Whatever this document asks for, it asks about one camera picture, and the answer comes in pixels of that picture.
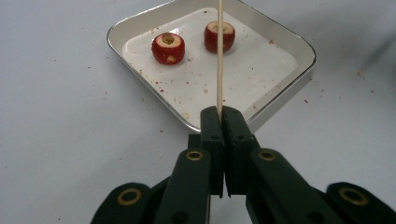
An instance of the square tray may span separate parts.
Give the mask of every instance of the square tray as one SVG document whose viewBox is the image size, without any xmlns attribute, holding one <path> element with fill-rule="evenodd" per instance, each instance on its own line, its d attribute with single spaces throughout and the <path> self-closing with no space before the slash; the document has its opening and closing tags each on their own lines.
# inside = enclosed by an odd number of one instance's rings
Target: square tray
<svg viewBox="0 0 396 224">
<path fill-rule="evenodd" d="M 119 21 L 108 45 L 185 125 L 200 132 L 200 112 L 216 105 L 217 55 L 204 45 L 204 29 L 216 21 L 217 1 L 178 0 Z M 223 104 L 242 112 L 254 132 L 308 80 L 313 48 L 284 26 L 239 0 L 223 1 L 224 21 L 235 28 L 223 55 Z M 155 36 L 183 37 L 186 53 L 176 65 L 158 63 Z"/>
</svg>

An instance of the bolt hole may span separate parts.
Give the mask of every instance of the bolt hole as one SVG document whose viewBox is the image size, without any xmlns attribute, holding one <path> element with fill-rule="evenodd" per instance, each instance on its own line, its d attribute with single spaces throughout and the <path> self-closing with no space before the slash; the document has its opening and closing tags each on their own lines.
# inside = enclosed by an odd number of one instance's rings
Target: bolt hole
<svg viewBox="0 0 396 224">
<path fill-rule="evenodd" d="M 126 189 L 119 195 L 117 202 L 120 205 L 128 206 L 139 202 L 141 197 L 142 191 L 139 189 Z"/>
<path fill-rule="evenodd" d="M 369 202 L 367 197 L 356 189 L 342 187 L 339 194 L 344 200 L 355 205 L 364 206 Z"/>
<path fill-rule="evenodd" d="M 276 154 L 274 154 L 273 152 L 264 150 L 264 151 L 259 152 L 259 157 L 265 161 L 273 161 L 276 158 Z"/>
<path fill-rule="evenodd" d="M 310 212 L 308 215 L 306 215 L 306 217 L 308 217 L 312 223 L 324 223 L 326 220 L 319 212 Z"/>
<path fill-rule="evenodd" d="M 212 138 L 213 140 L 219 140 L 220 137 L 218 135 L 212 135 L 210 136 L 210 138 Z"/>
<path fill-rule="evenodd" d="M 187 223 L 188 220 L 189 220 L 189 214 L 187 214 L 186 212 L 180 211 L 172 215 L 172 223 L 175 224 Z"/>
<path fill-rule="evenodd" d="M 190 161 L 200 161 L 204 157 L 204 153 L 200 151 L 191 151 L 187 153 L 186 157 Z"/>
</svg>

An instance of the cored apple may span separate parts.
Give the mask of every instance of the cored apple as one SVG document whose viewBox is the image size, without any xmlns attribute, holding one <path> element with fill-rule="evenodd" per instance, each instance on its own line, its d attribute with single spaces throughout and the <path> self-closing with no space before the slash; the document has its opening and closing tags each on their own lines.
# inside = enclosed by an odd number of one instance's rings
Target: cored apple
<svg viewBox="0 0 396 224">
<path fill-rule="evenodd" d="M 176 64 L 184 57 L 184 40 L 180 35 L 163 33 L 154 38 L 151 50 L 159 63 Z"/>
<path fill-rule="evenodd" d="M 218 22 L 212 21 L 207 24 L 204 32 L 205 47 L 212 53 L 218 52 Z M 227 52 L 235 40 L 235 29 L 228 22 L 223 22 L 223 52 Z"/>
</svg>

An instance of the apple skin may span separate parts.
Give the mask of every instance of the apple skin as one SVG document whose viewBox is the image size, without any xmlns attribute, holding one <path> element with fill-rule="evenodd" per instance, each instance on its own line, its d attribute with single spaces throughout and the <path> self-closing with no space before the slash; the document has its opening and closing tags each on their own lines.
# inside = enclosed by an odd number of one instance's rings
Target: apple skin
<svg viewBox="0 0 396 224">
<path fill-rule="evenodd" d="M 184 58 L 185 43 L 180 35 L 163 33 L 154 38 L 151 50 L 159 63 L 177 64 Z"/>
<path fill-rule="evenodd" d="M 204 31 L 205 47 L 209 52 L 218 53 L 218 22 L 207 24 Z M 228 22 L 223 22 L 223 52 L 227 52 L 235 40 L 235 29 Z"/>
</svg>

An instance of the metal tray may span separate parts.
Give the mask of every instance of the metal tray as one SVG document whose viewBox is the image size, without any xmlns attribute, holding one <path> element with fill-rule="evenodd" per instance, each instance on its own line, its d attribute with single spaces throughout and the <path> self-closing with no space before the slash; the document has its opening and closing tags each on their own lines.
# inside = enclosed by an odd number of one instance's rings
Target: metal tray
<svg viewBox="0 0 396 224">
<path fill-rule="evenodd" d="M 196 132 L 201 110 L 216 105 L 217 55 L 204 46 L 216 7 L 212 0 L 173 1 L 119 21 L 107 34 L 132 72 Z M 223 58 L 223 103 L 240 110 L 254 132 L 307 82 L 316 54 L 301 37 L 239 0 L 224 0 L 223 10 L 236 33 Z M 185 40 L 179 64 L 159 64 L 152 56 L 151 42 L 164 32 Z"/>
</svg>

